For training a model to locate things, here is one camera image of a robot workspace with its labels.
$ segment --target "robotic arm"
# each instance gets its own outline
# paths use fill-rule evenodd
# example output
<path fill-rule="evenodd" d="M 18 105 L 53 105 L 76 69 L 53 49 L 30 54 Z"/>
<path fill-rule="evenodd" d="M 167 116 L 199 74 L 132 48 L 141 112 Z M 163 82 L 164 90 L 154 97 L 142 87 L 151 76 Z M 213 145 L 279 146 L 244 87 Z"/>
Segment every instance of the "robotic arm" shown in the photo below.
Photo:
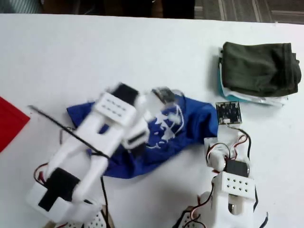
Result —
<path fill-rule="evenodd" d="M 72 136 L 49 161 L 45 182 L 34 184 L 28 203 L 55 223 L 90 221 L 105 204 L 100 177 L 108 159 L 120 144 L 133 149 L 145 143 L 150 133 L 148 122 L 174 100 L 168 88 L 140 95 L 119 84 L 105 92 L 77 130 L 69 132 Z M 107 130 L 100 134 L 103 127 Z"/>

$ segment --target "black wire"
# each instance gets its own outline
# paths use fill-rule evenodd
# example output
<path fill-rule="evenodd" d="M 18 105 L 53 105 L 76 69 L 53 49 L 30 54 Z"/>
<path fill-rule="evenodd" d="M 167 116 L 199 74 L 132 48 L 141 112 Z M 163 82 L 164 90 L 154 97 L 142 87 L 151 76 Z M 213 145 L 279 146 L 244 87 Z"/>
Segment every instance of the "black wire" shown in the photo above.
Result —
<path fill-rule="evenodd" d="M 256 207 L 257 207 L 257 204 L 258 204 L 258 197 L 257 197 L 257 188 L 255 188 L 255 194 L 256 194 L 256 202 L 255 202 L 255 204 L 253 205 L 253 211 L 255 211 L 256 210 Z"/>
<path fill-rule="evenodd" d="M 265 227 L 267 222 L 268 222 L 268 212 L 266 212 L 266 218 L 265 218 L 264 222 L 260 225 L 260 228 Z"/>
<path fill-rule="evenodd" d="M 249 140 L 248 150 L 247 150 L 247 157 L 250 160 L 250 149 L 251 149 L 251 138 L 250 138 L 250 135 L 247 132 L 245 132 L 244 130 L 240 129 L 240 128 L 231 127 L 228 124 L 227 124 L 227 127 L 235 129 L 235 130 L 239 130 L 240 132 L 242 132 L 243 134 L 245 134 L 247 136 L 247 138 Z"/>
<path fill-rule="evenodd" d="M 84 145 L 86 145 L 87 147 L 89 147 L 90 149 L 92 149 L 93 151 L 95 151 L 96 153 L 92 153 L 92 155 L 103 156 L 103 157 L 105 157 L 107 159 L 110 159 L 110 157 L 108 155 L 106 155 L 106 154 L 102 153 L 101 151 L 97 150 L 95 147 L 93 147 L 87 141 L 83 140 L 82 138 L 80 138 L 79 136 L 77 136 L 76 134 L 74 134 L 72 131 L 70 131 L 67 127 L 65 127 L 64 125 L 62 125 L 61 123 L 59 123 L 53 117 L 49 116 L 48 114 L 44 113 L 43 111 L 39 110 L 38 108 L 36 108 L 33 105 L 29 105 L 29 108 L 32 109 L 32 110 L 34 110 L 35 112 L 39 113 L 40 115 L 44 116 L 45 118 L 49 119 L 51 122 L 53 122 L 57 126 L 61 127 L 65 132 L 69 133 L 71 136 L 73 136 L 74 138 L 78 139 Z"/>
<path fill-rule="evenodd" d="M 104 193 L 104 200 L 105 200 L 105 222 L 106 222 L 106 227 L 110 228 L 109 225 L 109 209 L 108 209 L 108 198 L 106 196 L 106 192 L 105 192 L 105 183 L 104 183 L 104 178 L 101 176 L 100 177 L 100 181 L 101 181 L 101 187 L 103 189 L 103 193 Z"/>
<path fill-rule="evenodd" d="M 245 134 L 247 136 L 247 138 L 249 139 L 249 144 L 248 144 L 248 150 L 247 150 L 247 157 L 250 160 L 250 149 L 251 149 L 251 138 L 249 136 L 249 134 L 247 132 L 245 132 L 242 129 L 236 128 L 236 127 L 231 127 L 227 124 L 227 127 L 235 129 L 235 130 L 239 130 L 240 132 L 242 132 L 243 134 Z M 253 211 L 255 211 L 257 205 L 258 205 L 258 197 L 257 197 L 257 188 L 255 188 L 255 197 L 256 197 L 256 202 L 253 205 Z"/>
<path fill-rule="evenodd" d="M 200 222 L 200 221 L 193 221 L 193 222 L 200 223 L 204 228 L 206 228 L 206 225 L 204 223 Z"/>

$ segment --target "wire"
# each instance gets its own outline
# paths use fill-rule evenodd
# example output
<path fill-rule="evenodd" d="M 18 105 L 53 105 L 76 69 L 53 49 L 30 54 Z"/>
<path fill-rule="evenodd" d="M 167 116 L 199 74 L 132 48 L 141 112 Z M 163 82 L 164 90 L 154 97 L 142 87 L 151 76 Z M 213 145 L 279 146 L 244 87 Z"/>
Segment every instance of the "wire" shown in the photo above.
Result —
<path fill-rule="evenodd" d="M 68 224 L 68 222 L 67 222 L 67 223 L 65 223 L 65 224 L 63 224 L 63 225 L 60 225 L 59 227 L 56 227 L 56 228 L 62 228 L 62 227 L 65 227 L 67 224 Z"/>
<path fill-rule="evenodd" d="M 205 225 L 204 223 L 202 223 L 202 222 L 199 222 L 199 221 L 193 221 L 193 222 L 199 223 L 199 224 L 201 224 L 204 228 L 207 228 L 206 225 Z"/>
<path fill-rule="evenodd" d="M 258 197 L 257 197 L 257 188 L 255 188 L 255 195 L 256 195 L 256 202 L 253 205 L 253 211 L 256 210 L 257 204 L 258 204 Z"/>
<path fill-rule="evenodd" d="M 268 212 L 266 212 L 266 218 L 265 218 L 264 222 L 260 225 L 260 228 L 265 227 L 267 222 L 268 222 Z"/>
<path fill-rule="evenodd" d="M 66 127 L 67 129 L 69 129 L 69 130 L 71 130 L 71 131 L 74 131 L 74 130 L 76 130 L 75 128 L 73 128 L 73 127 Z M 61 128 L 60 129 L 60 132 L 59 132 L 59 144 L 60 145 L 62 145 L 62 137 L 63 137 L 63 135 L 62 135 L 62 132 L 63 132 L 64 130 Z"/>
<path fill-rule="evenodd" d="M 105 200 L 105 222 L 106 222 L 106 227 L 108 228 L 108 224 L 109 224 L 109 208 L 108 208 L 108 198 L 107 198 L 106 192 L 105 192 L 105 183 L 104 183 L 103 176 L 100 177 L 100 181 L 101 181 L 101 187 L 103 189 L 104 200 Z"/>
<path fill-rule="evenodd" d="M 196 210 L 197 208 L 200 208 L 200 207 L 204 206 L 204 205 L 205 205 L 206 203 L 208 203 L 208 201 L 211 199 L 211 196 L 212 196 L 212 193 L 213 193 L 214 184 L 211 183 L 211 185 L 212 185 L 211 192 L 210 192 L 210 195 L 208 196 L 207 200 L 206 200 L 205 202 L 203 202 L 203 203 L 201 203 L 201 204 L 199 204 L 199 205 L 197 205 L 197 206 L 195 206 L 195 207 L 192 208 L 191 213 L 190 213 L 191 219 L 194 219 L 194 218 L 193 218 L 193 213 L 195 212 L 195 210 Z"/>
<path fill-rule="evenodd" d="M 211 150 L 213 148 L 215 148 L 217 145 L 220 145 L 220 144 L 226 146 L 226 148 L 228 149 L 228 152 L 229 152 L 229 158 L 231 157 L 231 152 L 230 152 L 229 147 L 226 144 L 224 144 L 223 142 L 220 142 L 220 143 L 217 142 L 216 144 L 213 144 L 211 147 L 208 148 L 208 151 L 207 151 L 207 154 L 206 154 L 206 161 L 207 162 L 209 162 Z"/>
<path fill-rule="evenodd" d="M 239 142 L 239 140 L 241 140 L 243 137 L 246 137 L 245 140 Z M 233 149 L 234 149 L 235 156 L 234 156 L 233 158 L 231 158 L 231 159 L 234 159 L 234 160 L 235 160 L 235 159 L 237 158 L 237 155 L 238 155 L 237 146 L 240 145 L 240 144 L 245 143 L 245 142 L 247 141 L 247 139 L 248 139 L 248 137 L 247 137 L 246 135 L 244 135 L 244 134 L 241 135 L 241 136 L 238 138 L 237 143 L 233 145 Z"/>
<path fill-rule="evenodd" d="M 105 157 L 107 159 L 110 159 L 110 157 L 108 155 L 106 155 L 106 154 L 102 153 L 101 151 L 97 150 L 95 147 L 93 147 L 87 141 L 83 140 L 82 138 L 80 138 L 79 136 L 77 136 L 76 134 L 74 134 L 72 131 L 70 131 L 67 127 L 65 127 L 64 125 L 62 125 L 61 123 L 59 123 L 53 117 L 49 116 L 48 114 L 44 113 L 43 111 L 39 110 L 38 108 L 36 108 L 33 105 L 29 105 L 29 108 L 32 109 L 32 110 L 34 110 L 35 112 L 39 113 L 40 115 L 44 116 L 45 118 L 49 119 L 51 122 L 53 122 L 57 126 L 61 127 L 65 132 L 69 133 L 71 136 L 73 136 L 74 138 L 78 139 L 84 145 L 86 145 L 87 147 L 89 147 L 90 149 L 92 149 L 93 151 L 95 151 L 95 153 L 91 153 L 92 155 L 103 156 L 103 157 Z"/>
<path fill-rule="evenodd" d="M 44 163 L 44 164 L 42 164 L 42 165 L 39 165 L 39 166 L 35 169 L 35 171 L 34 171 L 34 179 L 35 179 L 35 181 L 38 182 L 39 184 L 41 184 L 41 182 L 39 181 L 39 179 L 36 178 L 37 171 L 38 171 L 40 168 L 42 168 L 43 166 L 46 166 L 47 164 L 48 164 L 48 162 L 47 162 L 47 163 Z"/>
<path fill-rule="evenodd" d="M 250 138 L 249 134 L 247 132 L 245 132 L 244 130 L 240 129 L 240 128 L 231 127 L 228 124 L 226 124 L 226 126 L 229 127 L 229 128 L 231 128 L 231 129 L 239 130 L 240 132 L 242 132 L 243 134 L 245 134 L 247 136 L 247 138 L 249 139 L 249 145 L 248 145 L 248 150 L 247 150 L 247 157 L 250 160 L 251 138 Z"/>
<path fill-rule="evenodd" d="M 231 127 L 228 124 L 227 124 L 227 127 L 231 128 L 231 129 L 239 130 L 240 132 L 242 132 L 243 134 L 245 134 L 247 136 L 247 138 L 249 139 L 247 157 L 250 160 L 251 138 L 250 138 L 249 134 L 247 132 L 245 132 L 244 130 L 242 130 L 242 129 L 239 129 L 239 128 L 236 128 L 236 127 Z M 256 207 L 258 205 L 258 197 L 257 197 L 257 188 L 256 187 L 255 187 L 255 197 L 256 197 L 256 201 L 255 201 L 255 203 L 253 205 L 253 211 L 256 210 Z"/>
<path fill-rule="evenodd" d="M 202 224 L 204 226 L 204 228 L 206 228 L 206 225 L 204 223 L 197 221 L 199 219 L 199 217 L 200 217 L 200 214 L 196 218 L 191 219 L 190 221 L 186 222 L 185 225 L 183 225 L 182 228 L 185 228 L 187 225 L 189 225 L 192 222 L 200 223 L 200 224 Z"/>

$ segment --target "gray carpet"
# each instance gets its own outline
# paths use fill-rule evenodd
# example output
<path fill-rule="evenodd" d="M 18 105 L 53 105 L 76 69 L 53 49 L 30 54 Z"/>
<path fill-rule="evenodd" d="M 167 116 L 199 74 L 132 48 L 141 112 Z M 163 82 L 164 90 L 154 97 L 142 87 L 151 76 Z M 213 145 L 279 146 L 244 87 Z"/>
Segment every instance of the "gray carpet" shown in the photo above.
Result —
<path fill-rule="evenodd" d="M 196 19 L 304 24 L 304 0 L 196 0 Z"/>

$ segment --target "red wire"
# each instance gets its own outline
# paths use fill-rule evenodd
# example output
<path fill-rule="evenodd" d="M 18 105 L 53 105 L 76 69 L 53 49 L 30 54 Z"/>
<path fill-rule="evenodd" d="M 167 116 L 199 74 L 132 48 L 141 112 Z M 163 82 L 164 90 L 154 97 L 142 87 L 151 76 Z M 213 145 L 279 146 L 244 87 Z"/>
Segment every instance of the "red wire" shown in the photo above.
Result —
<path fill-rule="evenodd" d="M 214 145 L 212 145 L 211 147 L 209 147 L 208 148 L 208 150 L 207 150 L 207 154 L 206 154 L 206 162 L 208 163 L 208 161 L 209 161 L 209 159 L 210 159 L 210 155 L 211 155 L 211 151 L 212 151 L 212 149 L 214 148 L 214 147 L 216 147 L 217 145 L 224 145 L 224 146 L 226 146 L 226 148 L 228 149 L 228 152 L 229 152 L 229 158 L 230 158 L 230 149 L 229 149 L 229 147 L 226 145 L 226 144 L 224 144 L 224 143 L 222 143 L 222 142 L 218 142 L 218 143 L 216 143 L 216 144 L 214 144 Z"/>
<path fill-rule="evenodd" d="M 56 227 L 56 228 L 62 228 L 62 227 L 65 227 L 67 224 L 68 224 L 68 222 L 67 222 L 66 224 L 60 225 L 59 227 Z"/>
<path fill-rule="evenodd" d="M 47 162 L 47 163 L 44 163 L 44 164 L 42 164 L 42 165 L 39 165 L 39 166 L 35 169 L 35 171 L 34 171 L 34 179 L 35 179 L 36 182 L 40 183 L 39 179 L 36 178 L 37 171 L 38 171 L 41 167 L 46 166 L 47 164 L 48 164 L 48 162 Z"/>
<path fill-rule="evenodd" d="M 192 208 L 191 213 L 190 213 L 190 217 L 191 217 L 192 220 L 194 219 L 194 218 L 193 218 L 193 213 L 194 213 L 194 211 L 195 211 L 197 208 L 204 206 L 204 205 L 205 205 L 206 203 L 208 203 L 208 201 L 211 199 L 211 196 L 212 196 L 212 193 L 213 193 L 214 184 L 211 183 L 211 185 L 212 185 L 212 189 L 211 189 L 210 195 L 208 196 L 207 200 L 206 200 L 205 202 L 203 202 L 203 203 L 201 203 L 201 204 L 199 204 L 199 205 L 197 205 L 197 206 L 195 206 L 195 207 Z"/>
<path fill-rule="evenodd" d="M 248 137 L 247 137 L 246 135 L 240 136 L 240 137 L 238 138 L 238 141 L 239 141 L 241 138 L 243 138 L 243 137 L 246 137 L 244 141 L 239 142 L 239 143 L 236 143 L 236 144 L 233 145 L 234 152 L 235 152 L 236 155 L 235 155 L 233 158 L 231 158 L 231 159 L 234 159 L 234 160 L 235 160 L 235 159 L 237 158 L 237 155 L 238 155 L 238 152 L 237 152 L 237 150 L 236 150 L 237 146 L 247 141 Z"/>

